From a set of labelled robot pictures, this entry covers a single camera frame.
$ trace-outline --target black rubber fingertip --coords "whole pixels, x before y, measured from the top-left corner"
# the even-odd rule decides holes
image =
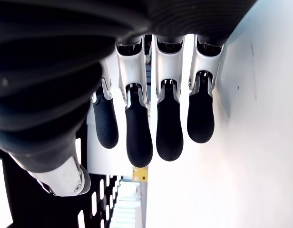
[[[127,155],[133,166],[146,167],[153,157],[153,144],[148,125],[147,108],[132,100],[126,110]]]
[[[103,147],[112,149],[117,145],[119,140],[113,99],[105,99],[102,87],[98,89],[96,95],[97,101],[93,103],[93,107],[98,140]]]
[[[184,146],[180,123],[180,104],[174,99],[173,91],[166,91],[165,98],[157,105],[156,147],[159,156],[166,161],[174,161],[182,153]]]
[[[197,93],[189,96],[187,130],[196,143],[206,143],[214,132],[213,99],[209,94]]]

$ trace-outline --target robotic hand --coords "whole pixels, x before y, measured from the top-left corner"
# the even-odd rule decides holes
[[[183,148],[179,118],[184,35],[195,35],[187,130],[197,143],[214,131],[212,89],[224,43],[256,0],[0,0],[0,148],[48,192],[89,190],[75,134],[94,93],[100,143],[118,128],[105,58],[117,51],[126,102],[127,153],[134,166],[152,159],[147,117],[144,34],[156,34],[160,157]]]

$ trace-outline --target yellow label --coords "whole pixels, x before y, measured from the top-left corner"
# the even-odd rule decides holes
[[[135,182],[147,182],[148,167],[137,168],[133,166],[133,178]]]

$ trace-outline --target screw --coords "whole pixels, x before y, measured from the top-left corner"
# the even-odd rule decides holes
[[[79,191],[80,188],[81,188],[81,184],[78,184],[78,186],[75,188],[75,192]]]
[[[3,78],[3,79],[2,79],[2,85],[3,85],[4,87],[7,87],[7,86],[9,85],[8,80],[5,79],[5,78]]]

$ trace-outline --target metal rack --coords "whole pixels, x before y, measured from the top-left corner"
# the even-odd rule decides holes
[[[76,134],[81,139],[81,163],[87,167],[87,125],[83,123]],[[90,174],[91,188],[85,195],[75,197],[55,197],[47,194],[37,181],[25,170],[20,168],[6,153],[0,151],[8,202],[13,219],[9,228],[78,228],[78,214],[84,213],[86,228],[109,228],[111,217],[106,219],[106,205],[109,204],[117,176],[110,177],[110,184],[106,186],[106,175]],[[104,197],[100,199],[100,180],[104,181]],[[92,214],[92,194],[97,195],[97,212]],[[117,194],[113,200],[113,208],[109,208],[112,215]]]

